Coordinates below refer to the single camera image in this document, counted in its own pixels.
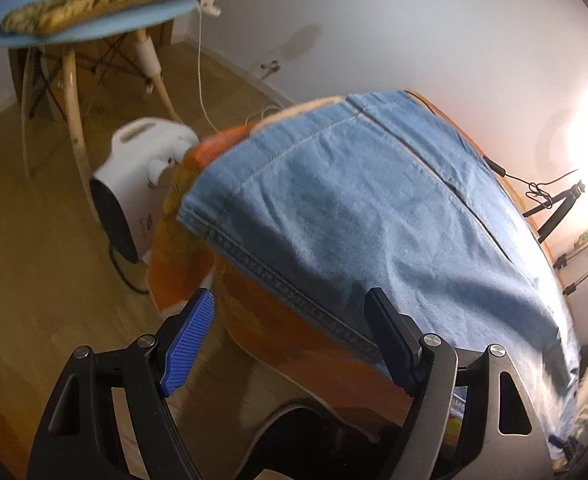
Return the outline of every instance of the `orange blanket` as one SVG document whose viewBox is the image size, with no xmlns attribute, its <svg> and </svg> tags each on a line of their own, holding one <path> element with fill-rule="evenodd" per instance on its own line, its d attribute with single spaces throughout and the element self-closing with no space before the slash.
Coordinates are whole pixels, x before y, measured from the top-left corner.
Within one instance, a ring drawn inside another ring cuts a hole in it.
<svg viewBox="0 0 588 480">
<path fill-rule="evenodd" d="M 176 220 L 181 199 L 199 174 L 246 139 L 251 126 L 203 140 L 177 168 L 152 247 L 149 286 L 155 303 L 173 314 L 212 272 L 216 310 L 245 351 L 314 394 L 349 424 L 371 434 L 390 422 L 402 424 L 411 402 L 402 389 L 241 275 Z"/>
</svg>

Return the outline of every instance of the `stitching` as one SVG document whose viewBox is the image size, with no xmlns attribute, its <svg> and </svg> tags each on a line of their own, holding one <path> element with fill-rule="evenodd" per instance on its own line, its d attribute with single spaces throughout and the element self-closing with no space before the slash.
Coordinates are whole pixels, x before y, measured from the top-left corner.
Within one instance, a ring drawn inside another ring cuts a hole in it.
<svg viewBox="0 0 588 480">
<path fill-rule="evenodd" d="M 351 345 L 352 348 L 366 357 L 366 360 L 370 364 L 376 364 L 381 361 L 378 348 L 370 339 L 356 332 L 356 330 L 345 322 L 319 306 L 314 300 L 300 292 L 288 280 L 280 276 L 279 273 L 274 272 L 274 270 L 263 264 L 255 256 L 247 253 L 237 242 L 218 231 L 215 231 L 207 239 L 207 241 L 210 240 L 214 247 L 224 254 L 224 256 L 241 266 L 245 272 L 253 274 L 261 280 L 262 286 L 270 289 L 276 296 L 285 299 L 285 302 L 293 307 L 293 309 L 297 310 L 304 317 L 311 319 L 317 326 L 331 330 L 341 340 Z"/>
<path fill-rule="evenodd" d="M 322 130 L 311 132 L 310 134 L 308 134 L 308 136 L 302 137 L 301 139 L 298 139 L 296 142 L 294 142 L 293 144 L 290 144 L 288 147 L 286 147 L 281 152 L 274 153 L 268 160 L 266 160 L 264 162 L 264 164 L 262 164 L 261 166 L 255 168 L 253 171 L 251 171 L 250 174 L 248 174 L 242 181 L 240 181 L 240 183 L 237 184 L 237 186 L 234 187 L 234 189 L 231 190 L 227 199 L 225 200 L 225 202 L 223 202 L 223 204 L 221 206 L 221 210 L 220 210 L 220 213 L 218 214 L 218 218 L 211 225 L 210 231 L 214 228 L 217 228 L 220 225 L 220 222 L 225 220 L 225 218 L 227 217 L 227 214 L 229 213 L 227 208 L 229 207 L 229 204 L 232 201 L 232 198 L 234 198 L 235 195 L 238 194 L 238 192 L 245 186 L 245 184 L 247 184 L 258 173 L 260 173 L 262 170 L 264 170 L 270 164 L 272 164 L 274 161 L 276 161 L 277 158 L 280 158 L 281 156 L 285 155 L 287 152 L 293 150 L 294 148 L 297 148 L 303 142 L 307 142 L 308 140 L 314 139 L 314 137 L 319 136 L 321 133 L 324 133 L 325 131 L 329 130 L 330 128 L 333 128 L 334 126 L 336 126 L 338 124 L 341 124 L 341 123 L 344 123 L 347 121 L 351 121 L 354 117 L 357 117 L 359 114 L 360 114 L 360 112 L 357 112 L 355 114 L 350 115 L 349 117 L 341 119 L 340 121 L 336 121 L 332 124 L 329 124 L 328 126 L 325 126 Z"/>
<path fill-rule="evenodd" d="M 378 106 L 376 108 L 389 109 L 389 108 L 392 108 L 392 107 L 394 107 L 396 105 L 397 104 L 384 104 L 384 105 Z M 458 199 L 458 201 L 465 207 L 465 209 L 467 209 L 470 212 L 470 214 L 472 215 L 472 217 L 474 217 L 474 219 L 481 225 L 481 227 L 483 228 L 483 231 L 485 231 L 485 233 L 494 242 L 494 244 L 496 245 L 496 247 L 498 248 L 498 250 L 500 250 L 501 253 L 503 254 L 503 256 L 505 256 L 505 258 L 507 259 L 507 261 L 509 261 L 510 263 L 512 263 L 512 260 L 507 255 L 507 253 L 505 252 L 505 250 L 503 249 L 503 247 L 501 247 L 500 243 L 498 243 L 498 240 L 494 237 L 494 235 L 487 228 L 487 226 L 485 225 L 485 222 L 483 222 L 483 220 L 480 218 L 480 216 L 478 216 L 478 214 L 476 213 L 476 211 L 474 211 L 470 207 L 470 205 L 464 200 L 464 197 L 461 196 L 461 194 L 458 192 L 458 189 L 456 189 L 456 187 L 453 186 L 453 184 L 450 184 L 447 181 L 445 181 L 445 179 L 443 179 L 443 177 L 440 176 L 440 174 L 436 173 L 436 170 L 434 170 L 434 168 L 432 168 L 432 166 L 429 164 L 429 162 L 427 160 L 425 160 L 421 156 L 421 154 L 413 146 L 411 146 L 408 142 L 406 142 L 405 139 L 401 139 L 399 137 L 396 137 L 387 126 L 385 126 L 384 124 L 381 124 L 380 121 L 378 121 L 376 118 L 372 117 L 372 115 L 370 115 L 369 113 L 367 113 L 366 110 L 368 108 L 371 108 L 371 106 L 370 105 L 366 105 L 366 106 L 364 106 L 364 107 L 361 108 L 363 115 L 365 115 L 368 119 L 370 119 L 372 121 L 372 124 L 374 124 L 374 126 L 377 126 L 378 129 L 380 129 L 382 132 L 386 133 L 387 135 L 389 135 L 391 137 L 394 137 L 394 139 L 396 139 L 398 142 L 400 142 L 413 156 L 415 156 L 415 158 L 417 158 L 418 160 L 420 160 L 430 170 L 430 173 L 433 174 L 433 176 L 436 177 L 437 180 L 439 180 L 440 182 L 442 182 L 443 185 L 444 185 L 444 187 L 447 190 L 449 190 L 450 193 L 452 193 Z"/>
</svg>

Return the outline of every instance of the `screw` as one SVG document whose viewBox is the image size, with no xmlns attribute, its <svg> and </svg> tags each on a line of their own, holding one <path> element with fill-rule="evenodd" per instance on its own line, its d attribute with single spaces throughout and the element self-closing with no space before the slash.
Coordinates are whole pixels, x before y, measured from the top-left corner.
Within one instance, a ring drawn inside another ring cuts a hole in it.
<svg viewBox="0 0 588 480">
<path fill-rule="evenodd" d="M 138 341 L 136 341 L 136 343 L 138 344 L 138 346 L 140 348 L 149 348 L 150 346 L 153 346 L 154 343 L 156 342 L 156 339 L 154 339 L 153 335 L 141 335 L 138 338 Z"/>
<path fill-rule="evenodd" d="M 74 357 L 76 359 L 82 359 L 90 354 L 90 348 L 88 346 L 79 346 L 74 350 Z"/>
<path fill-rule="evenodd" d="M 440 337 L 438 337 L 436 334 L 427 334 L 424 337 L 424 341 L 427 346 L 440 346 L 442 343 Z"/>
<path fill-rule="evenodd" d="M 271 73 L 278 72 L 280 70 L 280 61 L 275 59 L 269 63 L 262 63 L 261 64 L 262 70 L 269 70 Z"/>
<path fill-rule="evenodd" d="M 490 346 L 490 352 L 495 357 L 503 357 L 507 353 L 501 345 Z"/>
</svg>

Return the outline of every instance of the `metal stand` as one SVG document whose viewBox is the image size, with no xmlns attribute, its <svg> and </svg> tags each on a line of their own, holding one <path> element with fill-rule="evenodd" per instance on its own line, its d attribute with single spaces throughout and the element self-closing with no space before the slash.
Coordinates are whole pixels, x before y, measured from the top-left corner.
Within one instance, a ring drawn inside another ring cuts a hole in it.
<svg viewBox="0 0 588 480">
<path fill-rule="evenodd" d="M 577 250 L 572 251 L 571 253 L 562 254 L 555 261 L 554 268 L 555 269 L 561 269 L 562 267 L 565 267 L 567 265 L 567 262 L 569 260 L 571 260 L 577 254 L 580 254 L 581 251 L 583 251 L 587 247 L 588 247 L 588 242 L 586 244 L 583 244 Z M 581 283 L 583 283 L 587 278 L 588 278 L 588 271 L 583 276 L 581 276 L 578 280 L 576 280 L 575 282 L 570 283 L 569 285 L 567 285 L 564 288 L 564 290 L 563 290 L 563 295 L 564 296 L 569 296 L 570 294 L 572 294 L 576 290 L 576 287 L 579 286 Z"/>
<path fill-rule="evenodd" d="M 574 206 L 574 203 L 585 192 L 585 184 L 579 180 L 578 183 L 574 184 L 570 189 L 566 189 L 565 191 L 559 193 L 556 196 L 552 197 L 551 203 L 546 202 L 541 205 L 537 205 L 536 207 L 530 209 L 529 211 L 523 213 L 525 218 L 532 216 L 539 211 L 543 211 L 543 209 L 549 209 L 548 206 L 551 206 L 561 200 L 563 203 L 558 207 L 556 211 L 552 213 L 552 216 L 548 218 L 548 220 L 541 225 L 540 229 L 538 230 L 538 243 L 541 244 L 545 239 L 551 234 L 551 232 L 556 228 L 557 225 L 560 224 L 561 220 L 565 218 L 570 211 L 570 209 Z"/>
<path fill-rule="evenodd" d="M 188 370 L 179 380 L 167 380 L 167 370 L 181 340 L 189 339 L 190 312 L 208 295 L 197 291 L 181 314 L 126 349 L 101 354 L 87 346 L 75 349 L 40 421 L 27 479 L 131 479 L 111 396 L 112 388 L 125 388 L 149 477 L 200 480 L 165 397 L 186 379 Z M 545 436 L 502 346 L 490 345 L 482 353 L 452 348 L 398 314 L 380 288 L 368 292 L 364 310 L 392 380 L 413 396 L 379 480 L 553 478 Z M 191 345 L 184 348 L 194 352 Z M 435 476 L 455 385 L 468 387 L 461 435 L 453 461 Z"/>
</svg>

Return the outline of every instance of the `wooden floor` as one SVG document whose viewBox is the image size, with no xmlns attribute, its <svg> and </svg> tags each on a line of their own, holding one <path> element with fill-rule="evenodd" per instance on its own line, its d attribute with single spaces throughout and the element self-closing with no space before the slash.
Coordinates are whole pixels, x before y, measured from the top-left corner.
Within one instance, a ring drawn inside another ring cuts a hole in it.
<svg viewBox="0 0 588 480">
<path fill-rule="evenodd" d="M 178 114 L 199 136 L 211 134 L 200 110 L 194 49 L 177 44 L 160 57 Z M 206 57 L 203 92 L 219 128 L 243 123 L 267 100 Z M 155 94 L 143 96 L 143 82 L 126 75 L 110 77 L 101 89 L 85 124 L 94 168 L 106 158 L 117 127 L 142 116 L 165 116 Z M 19 108 L 0 115 L 0 457 L 17 478 L 25 476 L 43 407 L 74 348 L 121 348 L 161 324 L 152 303 L 128 290 L 112 268 L 106 237 L 85 202 L 64 123 L 33 123 L 29 151 L 36 171 L 27 180 Z M 123 267 L 144 285 L 144 269 Z M 261 421 L 305 394 L 239 349 L 218 320 L 199 357 L 171 409 L 205 480 L 223 480 Z M 114 396 L 122 415 L 123 396 Z M 125 423 L 122 433 L 132 473 L 145 477 Z"/>
</svg>

